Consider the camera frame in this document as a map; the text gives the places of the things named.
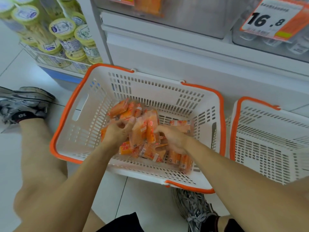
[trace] white plastic basket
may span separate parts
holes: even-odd
[[[309,176],[309,118],[242,97],[230,129],[230,159],[281,184]]]
[[[51,152],[60,159],[82,163],[101,142],[100,130],[107,124],[108,110],[127,97],[156,107],[161,124],[169,124],[173,119],[194,120],[195,138],[224,156],[226,126],[223,97],[219,92],[105,64],[91,66],[74,91],[52,139]],[[76,116],[75,109],[81,104],[83,108]],[[166,186],[214,193],[195,164],[191,173],[185,174],[166,161],[155,163],[115,155],[108,170]]]

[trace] price sign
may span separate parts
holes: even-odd
[[[309,24],[309,5],[295,0],[262,0],[241,31],[282,41]]]
[[[134,5],[134,0],[113,0],[116,2],[121,2],[123,4],[127,4],[127,5]]]

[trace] black sock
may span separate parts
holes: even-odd
[[[20,112],[16,112],[13,116],[12,116],[12,120],[15,121],[16,123],[19,123],[22,120],[27,120],[27,119],[33,119],[33,118],[39,118],[37,117],[35,114],[33,114],[30,111],[20,111]]]
[[[201,232],[218,232],[218,220],[219,216],[209,216],[201,226]]]
[[[240,225],[234,220],[234,219],[229,219],[224,232],[245,232]]]

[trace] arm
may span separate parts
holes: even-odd
[[[307,231],[309,202],[295,191],[214,152],[170,126],[159,126],[175,151],[189,153],[246,232]]]
[[[103,142],[71,177],[29,213],[15,232],[82,231],[108,162],[134,123],[135,119],[130,120],[123,129],[117,124],[109,125]]]

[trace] silver sneaker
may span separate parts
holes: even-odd
[[[189,232],[199,232],[204,222],[211,215],[218,215],[201,193],[173,188],[173,199],[181,216],[188,222]]]
[[[0,115],[7,124],[16,124],[12,116],[17,112],[31,112],[35,117],[45,118],[47,109],[55,100],[54,95],[36,87],[21,87],[17,91],[0,87]]]

